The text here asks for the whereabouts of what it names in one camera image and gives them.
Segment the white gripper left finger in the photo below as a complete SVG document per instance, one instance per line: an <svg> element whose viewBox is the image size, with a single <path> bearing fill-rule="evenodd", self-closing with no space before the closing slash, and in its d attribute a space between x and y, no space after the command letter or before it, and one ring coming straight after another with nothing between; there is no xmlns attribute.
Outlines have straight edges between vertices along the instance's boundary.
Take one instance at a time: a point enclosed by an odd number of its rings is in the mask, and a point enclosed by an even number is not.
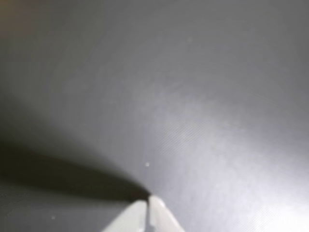
<svg viewBox="0 0 309 232"><path fill-rule="evenodd" d="M144 232L146 216L147 202L135 201L121 212L103 232Z"/></svg>

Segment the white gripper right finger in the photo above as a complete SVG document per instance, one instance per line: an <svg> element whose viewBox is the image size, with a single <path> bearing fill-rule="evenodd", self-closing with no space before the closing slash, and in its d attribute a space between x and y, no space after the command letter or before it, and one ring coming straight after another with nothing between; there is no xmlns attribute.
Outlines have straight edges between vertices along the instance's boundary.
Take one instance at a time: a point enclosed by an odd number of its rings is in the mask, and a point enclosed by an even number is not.
<svg viewBox="0 0 309 232"><path fill-rule="evenodd" d="M163 200L155 195L149 197L149 220L154 232L185 232Z"/></svg>

